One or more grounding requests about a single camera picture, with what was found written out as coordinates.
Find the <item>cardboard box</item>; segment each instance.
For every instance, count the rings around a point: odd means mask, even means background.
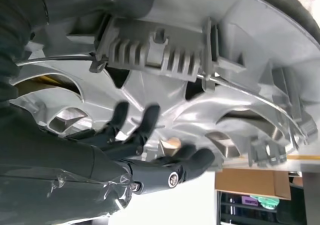
[[[215,174],[215,189],[233,194],[291,200],[287,171],[223,169]]]

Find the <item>screw head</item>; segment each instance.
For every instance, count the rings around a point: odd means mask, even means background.
[[[169,176],[169,179],[168,180],[168,183],[170,188],[173,189],[176,187],[179,182],[179,176],[177,172],[174,171]]]
[[[134,192],[137,192],[140,189],[140,185],[139,183],[133,182],[130,184],[130,188]]]

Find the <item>white wall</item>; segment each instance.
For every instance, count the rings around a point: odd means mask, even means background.
[[[109,225],[216,225],[214,173],[206,172],[174,189],[134,195]]]

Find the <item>robotic arm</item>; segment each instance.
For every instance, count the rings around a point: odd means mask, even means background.
[[[174,188],[196,178],[214,160],[208,149],[183,146],[173,157],[152,162],[139,155],[155,128],[160,108],[146,110],[136,131],[115,141],[128,103],[119,103],[100,132],[60,138],[43,131],[28,111],[12,106],[17,97],[9,80],[32,31],[97,10],[143,17],[153,0],[0,0],[0,224],[62,224],[111,214],[126,206],[131,192]]]
[[[160,112],[158,105],[150,105],[143,114],[140,125],[125,141],[115,141],[124,125],[129,104],[118,103],[111,121],[99,133],[85,130],[69,136],[69,139],[92,144],[100,148],[108,158],[130,171],[133,182],[131,188],[135,194],[146,194],[172,189],[179,183],[197,178],[214,160],[210,149],[197,151],[194,145],[184,145],[172,157],[165,156],[152,162],[128,159],[141,155],[143,146],[152,133]]]

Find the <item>green object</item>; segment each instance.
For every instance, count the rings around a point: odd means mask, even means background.
[[[257,200],[261,206],[265,209],[274,210],[280,202],[278,198],[264,197],[264,196],[251,196],[253,199]]]

